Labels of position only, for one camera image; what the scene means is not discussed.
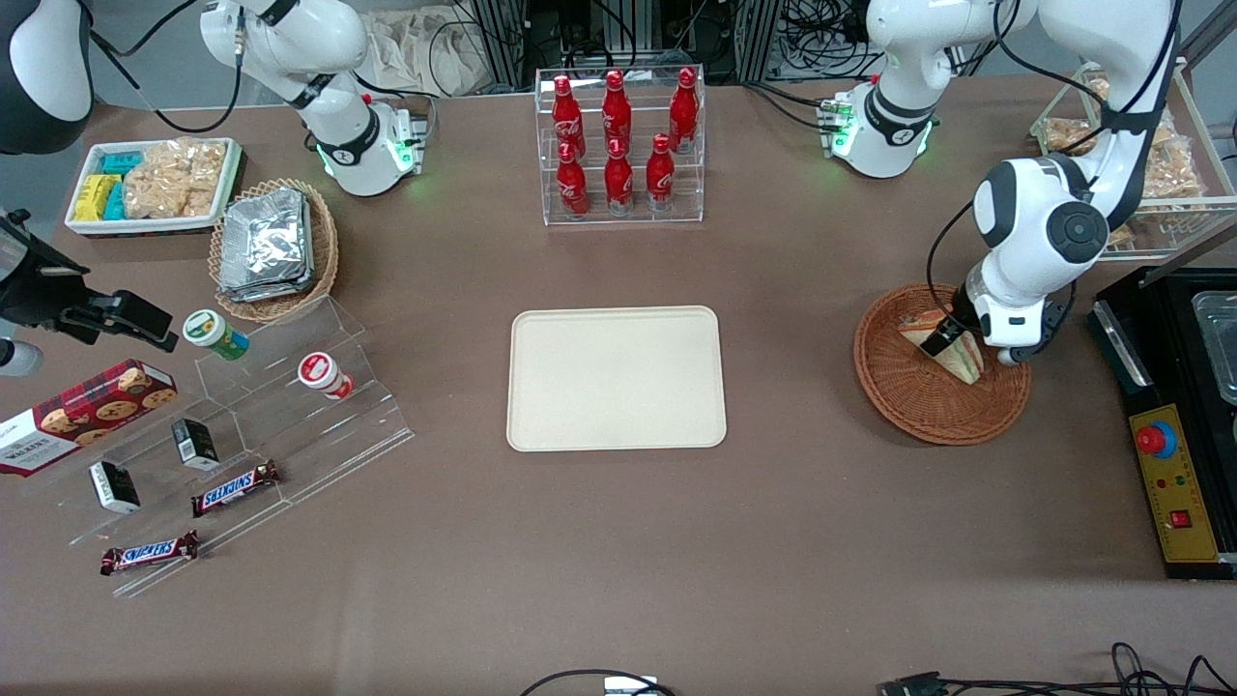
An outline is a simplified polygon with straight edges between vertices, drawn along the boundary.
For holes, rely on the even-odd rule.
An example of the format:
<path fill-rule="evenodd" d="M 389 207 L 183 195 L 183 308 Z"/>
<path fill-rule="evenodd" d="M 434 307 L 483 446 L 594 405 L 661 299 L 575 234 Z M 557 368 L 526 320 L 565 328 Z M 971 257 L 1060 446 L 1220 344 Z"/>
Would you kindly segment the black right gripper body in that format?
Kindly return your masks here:
<path fill-rule="evenodd" d="M 1 316 L 26 328 L 58 329 L 58 314 L 71 305 L 93 305 L 87 266 L 28 232 L 27 213 L 2 215 Z"/>

